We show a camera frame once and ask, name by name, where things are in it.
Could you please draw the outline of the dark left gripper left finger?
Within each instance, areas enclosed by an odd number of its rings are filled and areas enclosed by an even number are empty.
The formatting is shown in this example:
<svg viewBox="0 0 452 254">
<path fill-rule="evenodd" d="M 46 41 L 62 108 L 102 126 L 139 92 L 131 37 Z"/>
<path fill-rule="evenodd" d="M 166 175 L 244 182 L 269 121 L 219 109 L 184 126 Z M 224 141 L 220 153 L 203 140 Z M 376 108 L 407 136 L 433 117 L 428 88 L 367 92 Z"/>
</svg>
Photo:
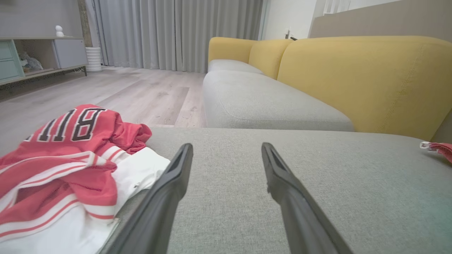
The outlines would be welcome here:
<svg viewBox="0 0 452 254">
<path fill-rule="evenodd" d="M 107 246 L 107 254 L 167 252 L 177 206 L 187 191 L 192 158 L 193 146 L 185 143 Z"/>
</svg>

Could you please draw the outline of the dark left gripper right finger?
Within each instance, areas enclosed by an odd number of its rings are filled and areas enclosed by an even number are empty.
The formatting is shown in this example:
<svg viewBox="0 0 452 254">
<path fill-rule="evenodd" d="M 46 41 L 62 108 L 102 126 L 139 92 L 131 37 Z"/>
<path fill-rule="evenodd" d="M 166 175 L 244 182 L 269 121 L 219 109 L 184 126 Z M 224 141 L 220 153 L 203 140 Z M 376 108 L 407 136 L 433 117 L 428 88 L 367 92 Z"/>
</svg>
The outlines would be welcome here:
<svg viewBox="0 0 452 254">
<path fill-rule="evenodd" d="M 281 208 L 292 254 L 350 254 L 348 244 L 271 143 L 262 143 L 267 191 Z"/>
</svg>

